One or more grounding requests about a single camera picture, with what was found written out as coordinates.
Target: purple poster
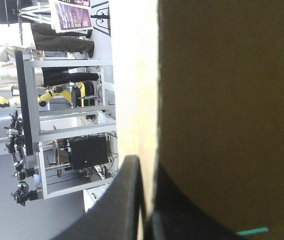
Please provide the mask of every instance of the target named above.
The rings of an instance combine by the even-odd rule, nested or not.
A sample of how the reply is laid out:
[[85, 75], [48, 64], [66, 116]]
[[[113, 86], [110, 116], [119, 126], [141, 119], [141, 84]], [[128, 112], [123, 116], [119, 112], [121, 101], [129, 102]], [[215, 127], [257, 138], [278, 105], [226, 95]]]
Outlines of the purple poster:
[[80, 6], [88, 6], [91, 7], [91, 0], [59, 0], [68, 4], [75, 4]]
[[55, 2], [59, 26], [64, 30], [91, 29], [92, 22], [88, 9]]

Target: metal frame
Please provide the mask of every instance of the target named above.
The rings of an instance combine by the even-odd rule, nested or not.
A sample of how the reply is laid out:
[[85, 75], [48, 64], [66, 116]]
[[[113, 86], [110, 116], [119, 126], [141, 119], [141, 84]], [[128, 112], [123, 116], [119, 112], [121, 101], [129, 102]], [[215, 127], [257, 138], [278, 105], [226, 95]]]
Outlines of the metal frame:
[[[101, 2], [99, 4], [93, 5], [92, 9], [97, 8], [99, 6], [102, 5], [106, 5], [108, 4], [108, 1], [105, 2]], [[91, 15], [92, 19], [95, 19], [95, 23], [98, 27], [100, 27], [101, 29], [97, 28], [97, 27], [93, 27], [95, 30], [98, 30], [99, 32], [106, 34], [108, 36], [111, 36], [111, 24], [110, 24], [110, 14], [109, 14], [109, 7], [105, 7], [105, 8], [101, 8], [99, 10], [97, 10], [95, 15]], [[107, 20], [107, 27], [101, 26], [100, 24], [104, 23], [104, 20]]]
[[[81, 135], [90, 135], [90, 134], [116, 131], [116, 121], [110, 118], [107, 114], [102, 112], [102, 110], [108, 110], [114, 108], [113, 105], [107, 104], [107, 99], [105, 97], [105, 85], [107, 85], [108, 90], [114, 89], [114, 87], [112, 86], [111, 83], [104, 82], [104, 67], [103, 67], [103, 66], [111, 66], [112, 60], [46, 60], [46, 61], [36, 60], [36, 61], [24, 61], [23, 64], [24, 64], [24, 74], [25, 74], [26, 97], [29, 107], [28, 114], [30, 118], [30, 129], [32, 136], [33, 151], [37, 158], [37, 164], [42, 183], [41, 189], [38, 188], [38, 190], [42, 191], [43, 199], [53, 198], [60, 195], [69, 194], [84, 189], [95, 188], [101, 185], [111, 183], [112, 178], [107, 178], [48, 193], [47, 183], [46, 183], [46, 170], [49, 170], [51, 168], [62, 168], [64, 166], [58, 165], [46, 168], [44, 161], [44, 154], [43, 154], [43, 146], [42, 146], [43, 144], [39, 145], [39, 143], [44, 141], [52, 141], [60, 138], [69, 138]], [[34, 68], [82, 67], [82, 66], [100, 66], [103, 105], [75, 107], [75, 108], [67, 108], [61, 110], [39, 111]], [[99, 116], [101, 116], [102, 123], [41, 132], [41, 126], [40, 126], [41, 122], [57, 120], [57, 119], [66, 119], [66, 118], [91, 115], [91, 114], [98, 114]]]

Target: white metal frame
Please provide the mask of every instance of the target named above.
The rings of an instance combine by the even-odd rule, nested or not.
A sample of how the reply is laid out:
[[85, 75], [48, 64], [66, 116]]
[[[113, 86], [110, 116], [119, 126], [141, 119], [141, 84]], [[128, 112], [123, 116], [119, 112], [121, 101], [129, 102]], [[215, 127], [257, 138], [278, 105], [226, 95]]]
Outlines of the white metal frame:
[[[105, 84], [104, 82], [104, 67], [112, 65], [112, 60], [46, 60], [46, 61], [24, 61], [24, 74], [26, 84], [26, 95], [29, 108], [30, 128], [32, 135], [32, 143], [39, 144], [39, 151], [34, 151], [37, 157], [39, 174], [42, 183], [42, 194], [44, 199], [57, 197], [64, 194], [73, 193], [76, 191], [95, 188], [105, 184], [111, 183], [113, 178], [102, 179], [99, 181], [86, 183], [74, 187], [65, 188], [62, 190], [48, 193], [46, 183], [46, 170], [44, 162], [43, 147], [41, 142], [53, 141], [55, 139], [70, 138], [82, 135], [97, 134], [103, 132], [116, 131], [116, 121], [110, 118], [102, 110], [108, 110], [114, 108], [113, 105], [108, 105], [105, 97], [105, 85], [107, 89], [114, 89], [111, 83]], [[37, 88], [35, 84], [34, 68], [42, 67], [81, 67], [81, 66], [100, 66], [101, 68], [101, 83], [102, 83], [102, 101], [103, 105], [75, 107], [61, 110], [49, 110], [41, 111], [38, 109], [37, 102]], [[50, 121], [54, 119], [65, 119], [82, 115], [98, 114], [102, 119], [102, 123], [93, 125], [84, 125], [79, 127], [71, 127], [57, 130], [50, 130], [41, 132], [40, 123], [44, 121]]]
[[51, 24], [51, 18], [37, 14], [39, 12], [50, 12], [51, 8], [49, 4], [39, 6], [29, 6], [20, 10], [20, 16], [26, 19], [30, 19], [39, 23]]

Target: black metal stand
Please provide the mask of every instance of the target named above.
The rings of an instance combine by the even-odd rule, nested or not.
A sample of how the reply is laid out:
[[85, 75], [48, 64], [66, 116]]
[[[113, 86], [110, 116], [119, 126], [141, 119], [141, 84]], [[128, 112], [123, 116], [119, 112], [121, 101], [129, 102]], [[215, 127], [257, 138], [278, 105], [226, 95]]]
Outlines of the black metal stand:
[[[102, 6], [102, 5], [105, 5], [105, 4], [108, 4], [108, 1], [101, 2], [101, 3], [97, 4], [97, 5], [93, 5], [92, 9], [93, 8], [97, 8], [99, 6]], [[105, 7], [105, 8], [99, 9], [96, 12], [96, 15], [91, 15], [91, 18], [92, 19], [96, 19], [95, 23], [96, 23], [97, 26], [99, 26], [102, 29], [106, 29], [107, 31], [104, 31], [102, 29], [98, 29], [97, 27], [93, 27], [95, 30], [98, 30], [101, 33], [104, 33], [104, 34], [106, 34], [108, 36], [111, 36], [111, 18], [110, 18], [110, 8], [109, 8], [109, 6]], [[100, 24], [102, 24], [104, 22], [104, 20], [107, 20], [107, 27], [104, 27], [104, 26], [100, 25]]]

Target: person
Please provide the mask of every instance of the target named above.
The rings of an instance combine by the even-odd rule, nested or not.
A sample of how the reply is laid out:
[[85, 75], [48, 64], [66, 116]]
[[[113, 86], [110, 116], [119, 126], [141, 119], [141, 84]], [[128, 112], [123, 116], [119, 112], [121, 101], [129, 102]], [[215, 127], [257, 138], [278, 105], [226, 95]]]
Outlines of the person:
[[6, 48], [9, 54], [12, 54], [14, 50], [81, 52], [88, 53], [90, 58], [94, 54], [94, 41], [74, 38], [85, 36], [85, 34], [77, 32], [56, 33], [46, 23], [22, 23], [22, 36], [23, 44], [20, 41], [18, 23], [9, 26], [0, 24], [0, 51]]
[[[66, 84], [69, 82], [77, 83], [87, 80], [96, 81], [100, 78], [99, 73], [66, 73], [64, 71], [74, 67], [43, 67], [35, 68], [35, 81], [39, 89], [48, 86]], [[0, 51], [0, 92], [11, 92], [18, 89], [18, 80], [15, 63], [8, 57], [7, 49]]]
[[[0, 24], [14, 24], [18, 22], [18, 9], [16, 0], [0, 0]], [[31, 0], [19, 0], [20, 8], [26, 8], [32, 6]], [[27, 18], [22, 18], [23, 22], [31, 22], [31, 20]]]

